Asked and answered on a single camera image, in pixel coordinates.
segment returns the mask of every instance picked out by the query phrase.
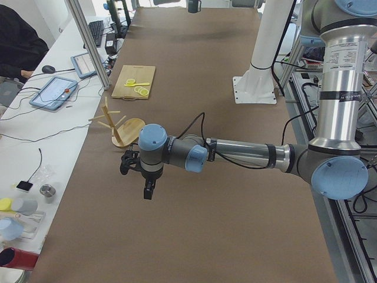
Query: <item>black keyboard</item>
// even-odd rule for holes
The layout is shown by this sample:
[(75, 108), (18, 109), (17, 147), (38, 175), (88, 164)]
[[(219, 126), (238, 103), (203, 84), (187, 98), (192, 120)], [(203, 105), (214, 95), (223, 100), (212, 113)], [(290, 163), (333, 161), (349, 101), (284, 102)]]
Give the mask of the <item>black keyboard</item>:
[(96, 47), (101, 46), (102, 32), (104, 30), (104, 21), (94, 21), (88, 24), (90, 33), (92, 33), (94, 43)]

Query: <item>red cup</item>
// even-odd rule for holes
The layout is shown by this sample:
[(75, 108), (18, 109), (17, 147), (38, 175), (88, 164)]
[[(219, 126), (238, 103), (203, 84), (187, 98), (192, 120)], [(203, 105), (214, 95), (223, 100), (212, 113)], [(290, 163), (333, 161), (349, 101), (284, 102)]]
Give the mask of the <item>red cup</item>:
[(23, 270), (33, 270), (39, 255), (16, 248), (6, 248), (0, 252), (0, 266)]

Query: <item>blue tablet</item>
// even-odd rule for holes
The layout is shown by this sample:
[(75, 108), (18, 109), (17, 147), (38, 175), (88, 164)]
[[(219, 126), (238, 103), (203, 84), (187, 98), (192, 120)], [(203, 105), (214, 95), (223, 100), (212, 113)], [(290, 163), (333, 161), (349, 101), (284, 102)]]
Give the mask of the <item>blue tablet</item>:
[(79, 78), (87, 78), (96, 73), (89, 53), (72, 56), (71, 61)]
[(71, 96), (77, 84), (68, 78), (52, 77), (29, 103), (41, 109), (56, 110)]

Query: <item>black mouse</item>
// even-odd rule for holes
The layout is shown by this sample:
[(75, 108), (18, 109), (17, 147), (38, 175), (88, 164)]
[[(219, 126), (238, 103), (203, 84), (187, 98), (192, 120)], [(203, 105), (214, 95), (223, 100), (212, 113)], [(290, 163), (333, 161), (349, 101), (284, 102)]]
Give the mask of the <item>black mouse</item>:
[(53, 74), (55, 72), (55, 68), (50, 65), (46, 65), (42, 67), (42, 72), (45, 74)]

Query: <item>black jacket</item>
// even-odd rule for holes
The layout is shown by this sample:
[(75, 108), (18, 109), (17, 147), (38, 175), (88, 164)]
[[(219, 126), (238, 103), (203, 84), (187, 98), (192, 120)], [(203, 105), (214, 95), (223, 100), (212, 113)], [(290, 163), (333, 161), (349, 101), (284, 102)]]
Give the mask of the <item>black jacket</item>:
[(46, 42), (14, 10), (0, 5), (0, 76), (19, 78), (34, 71), (47, 53)]

